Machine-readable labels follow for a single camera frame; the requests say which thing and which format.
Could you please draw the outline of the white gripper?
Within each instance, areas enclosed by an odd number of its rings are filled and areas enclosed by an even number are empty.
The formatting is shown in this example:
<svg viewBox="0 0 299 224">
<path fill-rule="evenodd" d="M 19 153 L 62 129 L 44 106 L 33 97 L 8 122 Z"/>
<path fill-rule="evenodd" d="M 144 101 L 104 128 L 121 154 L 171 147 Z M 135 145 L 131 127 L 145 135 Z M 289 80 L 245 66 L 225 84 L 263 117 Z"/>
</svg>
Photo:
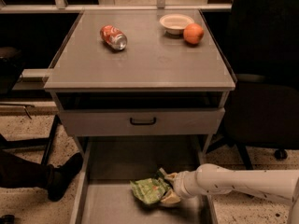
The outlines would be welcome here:
<svg viewBox="0 0 299 224">
<path fill-rule="evenodd" d="M 164 179 L 173 182 L 174 190 L 170 189 L 160 200 L 160 205 L 172 207 L 180 203 L 181 199 L 190 199 L 200 194 L 199 185 L 196 179 L 196 172 L 184 171 L 166 174 Z"/>
</svg>

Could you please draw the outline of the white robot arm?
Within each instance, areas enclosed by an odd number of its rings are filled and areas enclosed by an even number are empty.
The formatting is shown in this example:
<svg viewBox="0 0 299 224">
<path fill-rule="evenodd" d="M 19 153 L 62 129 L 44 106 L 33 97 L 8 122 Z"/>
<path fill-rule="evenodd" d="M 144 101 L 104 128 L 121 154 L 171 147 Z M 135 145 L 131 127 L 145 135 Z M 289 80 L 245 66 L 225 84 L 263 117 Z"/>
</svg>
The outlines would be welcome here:
<svg viewBox="0 0 299 224">
<path fill-rule="evenodd" d="M 179 198 L 198 195 L 220 195 L 231 191 L 245 193 L 290 207 L 287 224 L 299 224 L 298 170 L 230 170 L 205 163 L 195 171 L 168 174 L 159 170 L 169 181 Z"/>
</svg>

